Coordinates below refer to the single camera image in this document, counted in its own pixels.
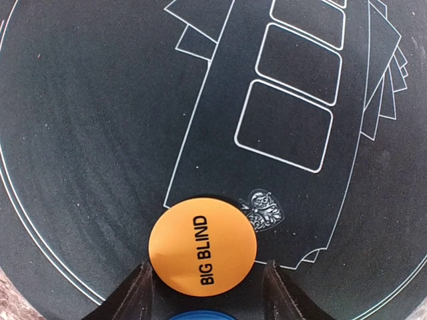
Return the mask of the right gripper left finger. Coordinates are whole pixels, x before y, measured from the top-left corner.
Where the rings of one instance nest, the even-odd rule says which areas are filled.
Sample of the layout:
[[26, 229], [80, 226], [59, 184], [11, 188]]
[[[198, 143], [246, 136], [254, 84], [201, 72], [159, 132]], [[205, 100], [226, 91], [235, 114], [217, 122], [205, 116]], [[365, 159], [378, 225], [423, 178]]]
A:
[[150, 262], [137, 266], [113, 293], [82, 320], [153, 319], [155, 281]]

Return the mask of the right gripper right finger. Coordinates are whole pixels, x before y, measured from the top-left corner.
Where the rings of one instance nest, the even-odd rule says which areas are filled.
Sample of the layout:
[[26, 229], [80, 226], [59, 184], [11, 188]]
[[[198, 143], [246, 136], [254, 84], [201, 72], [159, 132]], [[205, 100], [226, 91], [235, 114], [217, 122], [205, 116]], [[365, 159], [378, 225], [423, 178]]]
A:
[[333, 320], [316, 305], [274, 260], [269, 260], [263, 271], [264, 319]]

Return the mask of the blue small blind button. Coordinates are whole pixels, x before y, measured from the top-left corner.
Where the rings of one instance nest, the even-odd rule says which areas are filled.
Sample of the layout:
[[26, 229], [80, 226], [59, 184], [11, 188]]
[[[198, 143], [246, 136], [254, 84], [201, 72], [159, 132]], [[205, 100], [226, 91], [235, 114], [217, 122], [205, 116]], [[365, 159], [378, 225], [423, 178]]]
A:
[[217, 311], [188, 311], [173, 316], [170, 320], [235, 320], [233, 317]]

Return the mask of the orange big blind button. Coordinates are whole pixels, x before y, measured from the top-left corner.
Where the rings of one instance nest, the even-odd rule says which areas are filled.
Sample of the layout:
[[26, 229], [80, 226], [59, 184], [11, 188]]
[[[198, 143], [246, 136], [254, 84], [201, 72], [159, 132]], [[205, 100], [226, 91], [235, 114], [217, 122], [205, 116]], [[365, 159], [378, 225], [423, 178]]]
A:
[[149, 237], [149, 260], [158, 277], [179, 293], [211, 297], [233, 289], [251, 271], [256, 234], [235, 206], [199, 197], [170, 207]]

